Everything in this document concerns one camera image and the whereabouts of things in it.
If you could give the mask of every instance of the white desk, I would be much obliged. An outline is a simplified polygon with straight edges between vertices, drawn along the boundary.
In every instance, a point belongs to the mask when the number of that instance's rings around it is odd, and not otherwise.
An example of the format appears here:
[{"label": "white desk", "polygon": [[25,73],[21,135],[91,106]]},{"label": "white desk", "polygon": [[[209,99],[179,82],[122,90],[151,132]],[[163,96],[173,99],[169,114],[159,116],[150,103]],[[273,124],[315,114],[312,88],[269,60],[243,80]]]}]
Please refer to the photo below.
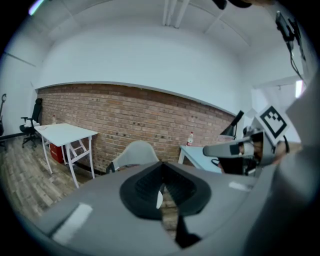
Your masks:
[{"label": "white desk", "polygon": [[202,146],[180,146],[181,152],[178,163],[183,164],[184,158],[187,157],[190,162],[198,169],[203,169],[210,172],[221,173],[221,169],[215,166],[211,160],[216,157],[205,156],[202,152]]},{"label": "white desk", "polygon": [[[74,184],[77,188],[79,188],[79,185],[78,185],[72,164],[88,154],[89,154],[89,158],[90,158],[92,178],[93,179],[95,178],[94,166],[93,166],[93,162],[92,162],[91,140],[92,140],[92,136],[97,134],[96,131],[83,129],[83,128],[80,128],[80,127],[77,127],[77,126],[74,126],[71,124],[67,124],[67,123],[36,126],[36,127],[34,127],[34,129],[36,129],[36,131],[39,134],[41,134],[41,136],[42,136],[42,145],[43,145],[44,156],[45,156],[46,163],[48,164],[48,168],[49,168],[49,171],[51,174],[53,172],[51,170],[51,167],[50,167],[50,164],[48,161],[47,152],[46,152],[46,145],[48,145],[50,143],[56,145],[57,147],[61,147],[64,164],[66,164],[65,153],[64,153],[64,148],[63,148],[63,146],[65,145],[66,155],[68,158],[70,171],[72,174]],[[88,150],[85,148],[84,144],[81,141],[84,138],[89,139],[89,149]],[[77,148],[73,148],[71,146],[71,143],[76,142],[76,141],[79,141],[80,146]],[[79,150],[79,149],[83,149],[84,152],[80,155],[77,155],[76,150]],[[71,159],[70,151],[72,152],[72,154],[74,156],[73,159]]]}]

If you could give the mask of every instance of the bottle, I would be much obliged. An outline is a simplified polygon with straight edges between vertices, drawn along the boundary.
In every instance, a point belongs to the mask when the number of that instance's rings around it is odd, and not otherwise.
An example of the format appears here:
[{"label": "bottle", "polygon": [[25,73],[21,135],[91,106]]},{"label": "bottle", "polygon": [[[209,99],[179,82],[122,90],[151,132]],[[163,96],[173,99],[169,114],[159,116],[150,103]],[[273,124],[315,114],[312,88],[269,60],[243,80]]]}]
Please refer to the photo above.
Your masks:
[{"label": "bottle", "polygon": [[193,131],[190,133],[186,145],[187,146],[192,146],[192,142],[194,142],[194,132]]},{"label": "bottle", "polygon": [[53,115],[53,117],[52,117],[52,124],[53,125],[57,124],[57,120],[56,120],[56,116],[55,115]]}]

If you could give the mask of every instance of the white label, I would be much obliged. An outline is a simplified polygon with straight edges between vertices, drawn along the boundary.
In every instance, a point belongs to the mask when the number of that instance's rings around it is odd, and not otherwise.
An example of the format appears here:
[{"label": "white label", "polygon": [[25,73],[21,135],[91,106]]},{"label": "white label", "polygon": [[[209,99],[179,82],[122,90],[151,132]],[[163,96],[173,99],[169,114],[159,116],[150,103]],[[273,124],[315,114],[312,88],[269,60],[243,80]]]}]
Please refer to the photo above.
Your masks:
[{"label": "white label", "polygon": [[191,146],[194,140],[192,138],[188,138],[186,145]]},{"label": "white label", "polygon": [[52,239],[61,245],[66,245],[74,237],[79,229],[86,223],[91,212],[90,205],[80,203],[70,217],[52,235]]},{"label": "white label", "polygon": [[229,183],[229,187],[232,189],[241,190],[244,192],[250,192],[253,189],[253,186],[251,185],[245,185],[245,184],[237,183],[234,181]]}]

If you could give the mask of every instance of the red container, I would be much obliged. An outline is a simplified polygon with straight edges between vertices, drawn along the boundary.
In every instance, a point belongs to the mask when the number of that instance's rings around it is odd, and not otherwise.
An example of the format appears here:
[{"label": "red container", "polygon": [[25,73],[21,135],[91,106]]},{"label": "red container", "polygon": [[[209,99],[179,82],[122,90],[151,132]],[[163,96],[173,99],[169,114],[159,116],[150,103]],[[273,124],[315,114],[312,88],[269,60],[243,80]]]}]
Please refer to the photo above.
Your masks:
[{"label": "red container", "polygon": [[62,150],[60,146],[56,146],[54,144],[50,144],[50,153],[54,160],[58,163],[62,164],[64,162],[64,158],[62,155]]}]

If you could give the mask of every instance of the office chair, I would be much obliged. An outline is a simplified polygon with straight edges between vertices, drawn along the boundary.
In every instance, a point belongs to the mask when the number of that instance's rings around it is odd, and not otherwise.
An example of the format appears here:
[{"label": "office chair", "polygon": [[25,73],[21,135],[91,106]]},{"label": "office chair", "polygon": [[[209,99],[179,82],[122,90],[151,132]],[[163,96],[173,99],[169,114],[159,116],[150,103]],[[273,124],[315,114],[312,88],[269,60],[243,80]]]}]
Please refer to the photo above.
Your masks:
[{"label": "office chair", "polygon": [[31,127],[25,127],[25,125],[20,125],[20,131],[25,133],[25,135],[27,135],[28,137],[23,139],[23,143],[22,143],[22,147],[24,148],[25,143],[27,143],[28,141],[32,141],[33,146],[36,148],[36,130],[34,127],[34,123],[33,120],[35,122],[38,123],[39,120],[39,115],[42,109],[42,98],[37,98],[35,100],[35,104],[34,104],[34,108],[33,108],[33,113],[32,113],[32,117],[28,118],[28,117],[21,117],[21,119],[24,119],[24,122],[26,122],[26,120],[30,120],[31,122]]}]

